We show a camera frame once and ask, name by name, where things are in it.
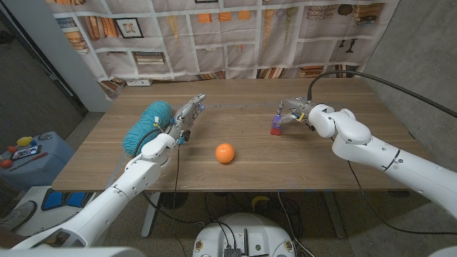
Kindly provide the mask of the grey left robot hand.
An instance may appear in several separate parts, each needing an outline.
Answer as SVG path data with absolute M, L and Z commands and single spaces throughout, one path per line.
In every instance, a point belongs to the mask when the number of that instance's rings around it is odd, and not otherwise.
M 193 97 L 187 104 L 184 104 L 176 112 L 174 123 L 171 125 L 167 134 L 178 141 L 184 131 L 190 130 L 198 115 L 204 110 L 202 102 L 205 98 L 205 94 L 199 94 Z

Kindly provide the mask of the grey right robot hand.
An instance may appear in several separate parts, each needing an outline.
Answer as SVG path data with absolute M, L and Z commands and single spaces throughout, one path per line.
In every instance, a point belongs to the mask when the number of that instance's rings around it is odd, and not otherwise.
M 282 99 L 278 103 L 277 114 L 275 117 L 276 128 L 281 129 L 283 125 L 295 121 L 304 122 L 312 131 L 315 128 L 308 120 L 311 110 L 317 106 L 317 103 L 308 100 L 306 97 L 292 97 Z

